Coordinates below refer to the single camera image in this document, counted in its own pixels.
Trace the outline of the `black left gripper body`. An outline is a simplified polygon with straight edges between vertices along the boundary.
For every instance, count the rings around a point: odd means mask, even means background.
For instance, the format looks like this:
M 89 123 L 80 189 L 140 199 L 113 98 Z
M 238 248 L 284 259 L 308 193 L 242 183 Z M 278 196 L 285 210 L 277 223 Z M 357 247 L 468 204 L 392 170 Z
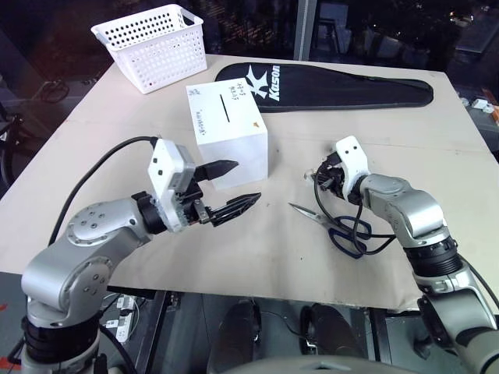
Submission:
M 183 225 L 196 223 L 207 224 L 211 221 L 211 214 L 202 202 L 203 192 L 199 183 L 209 180 L 211 164 L 195 167 L 193 172 L 188 171 L 186 181 L 181 184 L 180 190 L 175 192 L 175 202 L 178 204 L 178 215 Z

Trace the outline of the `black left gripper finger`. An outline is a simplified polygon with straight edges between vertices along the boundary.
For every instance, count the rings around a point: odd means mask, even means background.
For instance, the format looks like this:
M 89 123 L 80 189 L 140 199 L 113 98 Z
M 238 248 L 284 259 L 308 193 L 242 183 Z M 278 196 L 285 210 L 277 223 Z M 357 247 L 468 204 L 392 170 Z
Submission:
M 224 206 L 210 210 L 210 222 L 214 227 L 231 221 L 252 207 L 261 197 L 260 192 L 245 194 L 229 200 Z
M 239 165 L 237 161 L 217 160 L 196 167 L 195 180 L 213 180 L 229 173 Z

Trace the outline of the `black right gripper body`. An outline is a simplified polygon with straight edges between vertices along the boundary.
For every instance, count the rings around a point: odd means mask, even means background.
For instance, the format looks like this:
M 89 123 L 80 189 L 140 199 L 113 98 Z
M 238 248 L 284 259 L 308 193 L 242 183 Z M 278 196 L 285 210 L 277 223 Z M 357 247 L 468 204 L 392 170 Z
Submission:
M 329 186 L 321 186 L 322 191 L 328 191 L 340 199 L 344 199 L 343 186 L 345 182 L 345 172 L 342 167 L 342 162 L 336 167 L 328 167 L 331 184 Z

